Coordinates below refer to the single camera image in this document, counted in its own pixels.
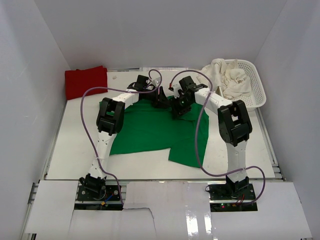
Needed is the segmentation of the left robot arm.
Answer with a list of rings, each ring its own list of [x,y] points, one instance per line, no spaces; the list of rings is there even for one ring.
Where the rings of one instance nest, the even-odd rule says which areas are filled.
[[[92,87],[84,92],[80,103],[80,117],[84,130],[93,147],[95,159],[91,163],[88,174],[79,179],[93,199],[100,201],[107,197],[106,177],[112,176],[117,183],[117,177],[106,172],[107,159],[110,156],[113,142],[118,133],[123,128],[125,109],[132,106],[142,99],[151,101],[156,108],[169,107],[169,101],[164,93],[162,76],[151,78],[151,76],[139,75],[137,80],[131,83],[125,90],[109,87]],[[96,119],[98,131],[97,143],[94,143],[84,119],[84,99],[86,95],[94,90],[111,90],[119,92],[120,95],[112,98],[105,97],[99,104],[99,111]]]

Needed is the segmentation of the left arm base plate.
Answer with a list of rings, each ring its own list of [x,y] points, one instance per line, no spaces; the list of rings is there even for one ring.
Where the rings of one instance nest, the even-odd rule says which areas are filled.
[[[120,200],[118,186],[103,186],[100,193],[95,195],[82,185],[79,185],[74,209],[88,211],[122,211],[123,205]]]

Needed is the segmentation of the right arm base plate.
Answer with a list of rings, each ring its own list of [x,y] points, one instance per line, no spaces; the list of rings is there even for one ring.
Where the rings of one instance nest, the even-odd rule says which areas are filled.
[[[226,184],[209,184],[204,189],[209,194],[212,213],[257,212],[257,203],[253,185],[250,183],[239,193],[231,193]]]

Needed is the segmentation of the green t shirt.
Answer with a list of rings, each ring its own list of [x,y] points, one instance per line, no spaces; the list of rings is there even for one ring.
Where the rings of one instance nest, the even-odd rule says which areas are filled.
[[[171,108],[155,108],[139,100],[124,111],[123,127],[115,137],[110,155],[169,150],[168,160],[199,168],[209,138],[209,116],[194,103],[186,114],[173,118]]]

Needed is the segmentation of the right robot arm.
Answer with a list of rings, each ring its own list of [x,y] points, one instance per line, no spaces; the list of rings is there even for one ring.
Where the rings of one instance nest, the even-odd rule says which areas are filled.
[[[247,107],[242,100],[231,101],[215,93],[210,87],[196,84],[190,76],[178,84],[169,84],[174,97],[169,100],[174,117],[188,113],[192,104],[201,105],[217,115],[218,131],[226,144],[226,195],[236,200],[249,186],[246,172],[246,147],[253,130]]]

